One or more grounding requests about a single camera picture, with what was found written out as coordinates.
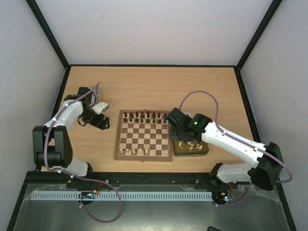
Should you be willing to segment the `gold interior green tin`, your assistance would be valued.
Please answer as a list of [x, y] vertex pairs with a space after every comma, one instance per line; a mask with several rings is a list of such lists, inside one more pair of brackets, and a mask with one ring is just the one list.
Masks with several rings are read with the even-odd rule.
[[172, 145], [175, 157], [206, 156], [209, 152], [208, 144], [203, 141], [172, 140]]

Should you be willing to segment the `wooden chess board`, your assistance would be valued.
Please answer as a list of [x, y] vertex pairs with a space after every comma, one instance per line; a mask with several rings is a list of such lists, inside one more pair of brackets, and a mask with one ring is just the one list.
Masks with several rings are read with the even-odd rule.
[[[144, 111], [144, 117], [141, 117], [141, 111]], [[147, 118], [146, 112], [150, 112], [150, 117]], [[170, 124], [163, 123], [164, 113], [167, 115], [170, 111], [162, 110], [121, 110], [119, 113], [117, 136], [115, 144], [115, 160], [123, 161], [152, 161], [152, 162], [171, 162], [172, 161], [172, 147], [170, 138]], [[143, 154], [138, 154], [138, 149], [143, 149]], [[130, 154], [126, 154], [126, 149], [130, 149]], [[132, 149], [136, 150], [136, 154], [132, 154]], [[149, 150], [148, 155], [144, 155], [144, 149]]]

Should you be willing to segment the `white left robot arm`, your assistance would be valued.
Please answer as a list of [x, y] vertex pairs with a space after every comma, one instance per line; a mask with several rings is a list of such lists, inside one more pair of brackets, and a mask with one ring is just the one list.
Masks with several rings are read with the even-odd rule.
[[73, 156], [69, 139], [69, 130], [77, 121], [81, 126], [87, 124], [101, 130], [110, 127], [110, 119], [103, 112], [109, 104], [101, 102], [93, 93], [68, 95], [56, 115], [43, 126], [36, 126], [32, 131], [34, 162], [44, 166], [48, 171], [68, 173], [84, 177], [88, 174], [90, 164]]

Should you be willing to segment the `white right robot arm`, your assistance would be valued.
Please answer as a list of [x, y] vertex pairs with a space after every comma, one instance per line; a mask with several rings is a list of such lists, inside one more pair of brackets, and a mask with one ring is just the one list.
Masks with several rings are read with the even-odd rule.
[[273, 190], [282, 170], [278, 160], [268, 156], [279, 150], [276, 144], [266, 146], [250, 141], [223, 129], [202, 114], [190, 118], [179, 111], [178, 115], [168, 114], [167, 121], [182, 139], [213, 144], [244, 161], [243, 164], [219, 165], [210, 176], [214, 188], [219, 189], [232, 181], [249, 181], [261, 189]]

